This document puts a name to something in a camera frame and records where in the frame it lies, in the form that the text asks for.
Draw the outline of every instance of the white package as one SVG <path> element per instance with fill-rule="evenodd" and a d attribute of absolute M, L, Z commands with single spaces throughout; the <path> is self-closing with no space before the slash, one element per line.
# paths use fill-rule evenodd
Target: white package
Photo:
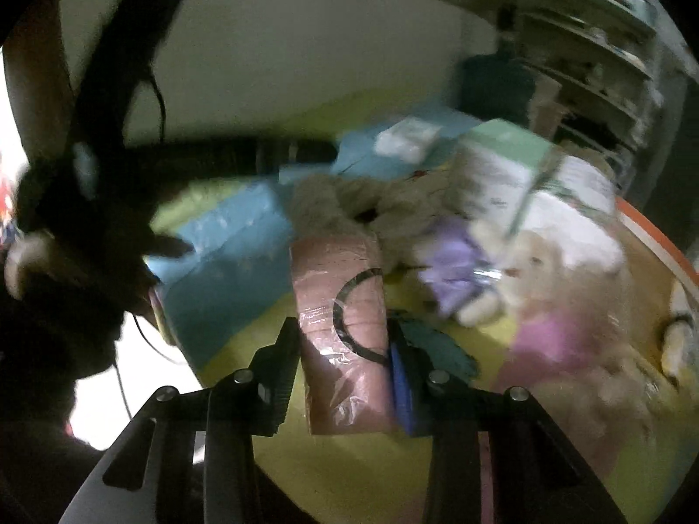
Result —
<path fill-rule="evenodd" d="M 411 165 L 418 165 L 437 143 L 441 129 L 441 126 L 420 118 L 403 118 L 376 136 L 374 152 L 383 157 L 399 158 Z"/>
<path fill-rule="evenodd" d="M 616 272 L 625 260 L 623 248 L 606 226 L 615 207 L 613 183 L 585 160 L 565 155 L 542 190 L 530 197 L 521 229 L 556 242 L 568 269 L 597 264 Z"/>
<path fill-rule="evenodd" d="M 477 125 L 459 138 L 446 206 L 509 234 L 541 172 L 551 165 L 553 147 L 505 120 Z"/>

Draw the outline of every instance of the floor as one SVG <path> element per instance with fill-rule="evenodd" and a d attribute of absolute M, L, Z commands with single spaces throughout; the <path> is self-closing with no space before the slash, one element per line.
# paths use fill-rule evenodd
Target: floor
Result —
<path fill-rule="evenodd" d="M 134 318 L 125 316 L 121 340 L 117 343 L 117 365 L 132 414 L 161 386 L 174 386 L 181 393 L 201 388 L 182 353 L 167 345 L 147 321 L 141 319 L 138 323 L 151 344 L 177 365 L 154 352 L 138 333 Z M 114 368 L 78 381 L 77 404 L 71 416 L 76 437 L 97 449 L 105 449 L 127 423 L 128 414 Z"/>

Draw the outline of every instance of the blue object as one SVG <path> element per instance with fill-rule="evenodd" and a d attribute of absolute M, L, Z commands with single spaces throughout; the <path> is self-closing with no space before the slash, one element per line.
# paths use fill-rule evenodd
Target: blue object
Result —
<path fill-rule="evenodd" d="M 478 362 L 446 333 L 405 311 L 391 310 L 389 353 L 396 418 L 411 437 L 431 433 L 431 412 L 424 377 L 445 370 L 467 384 L 478 376 Z"/>
<path fill-rule="evenodd" d="M 480 123 L 437 103 L 422 104 L 413 114 L 443 127 L 444 139 L 421 166 L 373 153 L 377 134 L 391 124 L 347 133 L 330 173 L 397 179 L 415 169 L 438 167 L 451 155 L 451 138 Z M 261 180 L 187 223 L 178 234 L 195 252 L 172 261 L 150 259 L 161 278 L 159 291 L 170 328 L 194 369 L 201 369 L 232 335 L 259 317 L 291 290 L 289 242 L 293 231 L 284 214 L 291 184 L 307 168 L 288 167 L 279 182 Z M 322 171 L 323 167 L 314 167 Z"/>

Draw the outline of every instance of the light blue cloth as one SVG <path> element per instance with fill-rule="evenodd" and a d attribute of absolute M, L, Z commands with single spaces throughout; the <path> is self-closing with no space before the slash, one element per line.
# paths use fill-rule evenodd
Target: light blue cloth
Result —
<path fill-rule="evenodd" d="M 337 160 L 325 170 L 348 177 L 408 176 L 443 164 L 452 153 L 452 138 L 480 123 L 436 103 L 423 104 L 413 114 L 443 127 L 442 139 L 421 166 L 373 153 L 377 134 L 391 125 L 386 123 L 347 133 L 340 140 Z M 291 290 L 293 231 L 284 205 L 291 195 L 290 183 L 307 175 L 308 169 L 284 168 L 278 183 L 261 180 L 184 225 L 178 234 L 195 248 L 188 257 L 148 262 L 163 281 L 159 294 L 169 325 L 195 369 Z"/>

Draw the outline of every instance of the purple cloth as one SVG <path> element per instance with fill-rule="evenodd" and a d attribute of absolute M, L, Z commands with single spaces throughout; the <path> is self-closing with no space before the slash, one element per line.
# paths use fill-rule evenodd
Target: purple cloth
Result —
<path fill-rule="evenodd" d="M 434 247 L 418 272 L 420 281 L 430 288 L 441 317 L 448 317 L 484 290 L 484 281 L 474 274 L 491 263 L 459 217 L 439 218 L 432 225 Z"/>

